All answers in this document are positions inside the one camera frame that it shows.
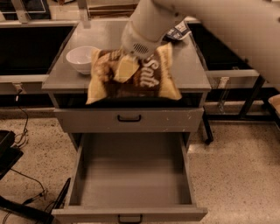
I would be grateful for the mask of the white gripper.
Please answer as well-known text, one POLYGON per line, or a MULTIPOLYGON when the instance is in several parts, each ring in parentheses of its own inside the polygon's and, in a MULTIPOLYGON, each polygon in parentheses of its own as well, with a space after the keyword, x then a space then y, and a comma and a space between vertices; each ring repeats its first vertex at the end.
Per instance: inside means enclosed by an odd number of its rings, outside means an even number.
POLYGON ((139 34, 131 21, 123 29, 121 42, 122 49, 129 55, 124 55, 119 59, 114 80, 124 83, 138 70, 139 63, 137 58, 149 58, 159 47, 160 42, 148 40, 139 34))

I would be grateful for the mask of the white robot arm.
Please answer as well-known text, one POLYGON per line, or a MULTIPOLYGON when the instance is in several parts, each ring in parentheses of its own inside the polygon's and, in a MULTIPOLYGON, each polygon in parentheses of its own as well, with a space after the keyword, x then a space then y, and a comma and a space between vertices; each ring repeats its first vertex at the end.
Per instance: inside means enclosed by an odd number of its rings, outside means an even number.
POLYGON ((198 19, 280 90, 280 6, 270 0, 140 0, 123 30, 122 47, 145 59, 187 17, 198 19))

